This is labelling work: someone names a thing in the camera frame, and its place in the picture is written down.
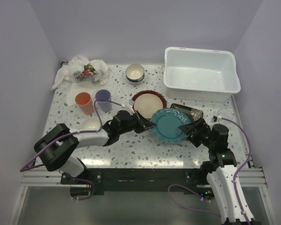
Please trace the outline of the black floral square plate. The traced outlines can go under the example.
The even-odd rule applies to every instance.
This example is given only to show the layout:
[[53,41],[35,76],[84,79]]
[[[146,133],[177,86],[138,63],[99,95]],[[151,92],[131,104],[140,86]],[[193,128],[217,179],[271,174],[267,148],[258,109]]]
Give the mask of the black floral square plate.
[[196,122],[197,120],[203,118],[203,111],[196,108],[191,108],[185,105],[180,105],[175,103],[171,104],[170,108],[177,109],[182,113],[184,113],[191,121],[191,123]]

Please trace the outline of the red rimmed cream plate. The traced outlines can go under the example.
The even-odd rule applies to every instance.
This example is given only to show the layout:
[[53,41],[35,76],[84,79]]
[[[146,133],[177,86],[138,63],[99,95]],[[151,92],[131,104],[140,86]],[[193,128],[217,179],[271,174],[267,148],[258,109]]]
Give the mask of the red rimmed cream plate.
[[167,101],[162,94],[153,90],[144,90],[132,97],[133,109],[144,118],[150,120],[154,113],[167,107]]

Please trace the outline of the teal scalloped plate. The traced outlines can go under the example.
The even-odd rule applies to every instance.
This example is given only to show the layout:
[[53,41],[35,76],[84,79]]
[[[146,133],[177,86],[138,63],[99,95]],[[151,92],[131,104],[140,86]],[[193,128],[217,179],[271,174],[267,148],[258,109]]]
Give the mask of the teal scalloped plate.
[[191,123],[183,112],[173,108],[163,108],[156,111],[151,122],[155,123],[152,132],[160,140],[172,144],[180,143],[187,138],[187,135],[179,127]]

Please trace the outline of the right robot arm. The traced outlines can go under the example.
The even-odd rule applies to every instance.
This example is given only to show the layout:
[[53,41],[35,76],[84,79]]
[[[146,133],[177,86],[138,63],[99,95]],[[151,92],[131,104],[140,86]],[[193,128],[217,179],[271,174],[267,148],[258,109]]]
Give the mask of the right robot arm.
[[215,197],[223,225],[259,225],[243,194],[239,180],[242,166],[237,165],[228,147],[229,129],[222,124],[210,127],[204,119],[179,126],[196,147],[208,148],[209,161],[202,163],[191,176],[209,184]]

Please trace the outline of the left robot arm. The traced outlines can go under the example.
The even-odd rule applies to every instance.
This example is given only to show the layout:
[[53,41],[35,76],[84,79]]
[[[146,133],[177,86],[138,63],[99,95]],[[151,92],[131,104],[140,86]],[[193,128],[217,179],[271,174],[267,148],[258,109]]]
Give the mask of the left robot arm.
[[34,145],[34,150],[48,171],[61,170],[77,184],[82,184],[88,178],[87,168],[81,160],[72,156],[74,150],[88,146],[110,146],[122,134],[131,131],[141,134],[155,126],[138,112],[130,114],[120,110],[98,131],[75,131],[64,123],[58,124]]

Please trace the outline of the white plastic bin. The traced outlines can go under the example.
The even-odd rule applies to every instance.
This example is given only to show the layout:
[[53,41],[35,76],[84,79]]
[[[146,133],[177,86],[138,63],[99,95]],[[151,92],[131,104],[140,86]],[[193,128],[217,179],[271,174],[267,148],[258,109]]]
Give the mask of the white plastic bin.
[[168,47],[163,83],[168,98],[225,102],[241,90],[234,54],[228,51]]

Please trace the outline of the clear glass cup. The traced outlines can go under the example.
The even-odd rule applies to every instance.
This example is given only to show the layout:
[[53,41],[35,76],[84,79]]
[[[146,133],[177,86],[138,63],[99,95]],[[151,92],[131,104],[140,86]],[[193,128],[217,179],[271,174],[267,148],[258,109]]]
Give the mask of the clear glass cup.
[[217,113],[217,116],[223,119],[233,120],[234,114],[228,109],[220,109]]

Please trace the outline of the cream bowl blue pattern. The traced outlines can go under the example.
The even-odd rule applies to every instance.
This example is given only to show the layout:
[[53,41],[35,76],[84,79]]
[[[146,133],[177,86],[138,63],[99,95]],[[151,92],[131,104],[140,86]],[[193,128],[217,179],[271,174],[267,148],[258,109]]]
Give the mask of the cream bowl blue pattern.
[[134,85],[139,84],[145,78],[145,69],[140,64],[129,65],[125,71],[126,79]]

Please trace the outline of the purple plastic cup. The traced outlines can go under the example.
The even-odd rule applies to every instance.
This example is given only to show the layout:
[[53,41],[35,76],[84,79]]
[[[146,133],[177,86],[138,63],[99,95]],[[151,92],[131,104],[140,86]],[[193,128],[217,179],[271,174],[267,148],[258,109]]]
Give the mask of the purple plastic cup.
[[95,98],[103,112],[108,113],[111,111],[111,93],[108,90],[97,91],[95,94]]

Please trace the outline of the small white bowl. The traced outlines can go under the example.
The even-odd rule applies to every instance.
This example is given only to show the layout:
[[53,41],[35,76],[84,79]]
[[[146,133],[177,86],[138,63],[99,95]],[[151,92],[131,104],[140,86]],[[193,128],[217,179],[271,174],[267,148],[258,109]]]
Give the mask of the small white bowl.
[[81,130],[98,130],[100,128],[100,121],[98,118],[87,118],[81,124]]

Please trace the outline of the orange plastic cup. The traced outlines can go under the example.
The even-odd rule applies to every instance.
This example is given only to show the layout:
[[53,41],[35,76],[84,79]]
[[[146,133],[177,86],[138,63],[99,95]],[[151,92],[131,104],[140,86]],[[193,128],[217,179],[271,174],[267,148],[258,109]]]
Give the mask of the orange plastic cup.
[[79,93],[75,97],[75,102],[86,115],[91,115],[94,112],[92,98],[89,93],[87,92]]

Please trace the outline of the white floral cloth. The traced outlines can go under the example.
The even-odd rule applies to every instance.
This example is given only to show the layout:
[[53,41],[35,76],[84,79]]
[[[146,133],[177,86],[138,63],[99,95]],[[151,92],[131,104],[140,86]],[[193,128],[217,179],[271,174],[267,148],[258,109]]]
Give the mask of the white floral cloth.
[[72,106],[79,93],[92,94],[96,91],[96,86],[106,85],[108,75],[109,67],[103,60],[89,60],[77,55],[57,71],[52,90],[56,90],[63,82],[71,83],[66,104]]

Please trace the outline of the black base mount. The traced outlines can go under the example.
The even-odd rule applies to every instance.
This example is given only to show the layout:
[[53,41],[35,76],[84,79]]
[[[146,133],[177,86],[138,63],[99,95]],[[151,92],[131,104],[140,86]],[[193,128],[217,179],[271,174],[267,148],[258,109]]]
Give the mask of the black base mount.
[[131,169],[131,168],[89,168],[81,176],[73,179],[67,173],[61,177],[62,185],[70,185],[72,197],[87,196],[93,191],[90,183],[95,185],[95,194],[105,192],[132,191],[132,192],[166,192],[172,184],[185,186],[200,197],[213,199],[214,194],[205,178],[201,178],[199,169]]

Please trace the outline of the aluminium frame rail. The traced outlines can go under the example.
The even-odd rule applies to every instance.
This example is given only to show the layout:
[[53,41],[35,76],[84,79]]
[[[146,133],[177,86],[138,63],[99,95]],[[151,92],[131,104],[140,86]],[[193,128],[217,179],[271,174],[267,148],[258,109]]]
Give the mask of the aluminium frame rail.
[[24,172],[9,219],[10,225],[60,225],[71,203],[70,186],[62,185],[59,172],[37,168]]

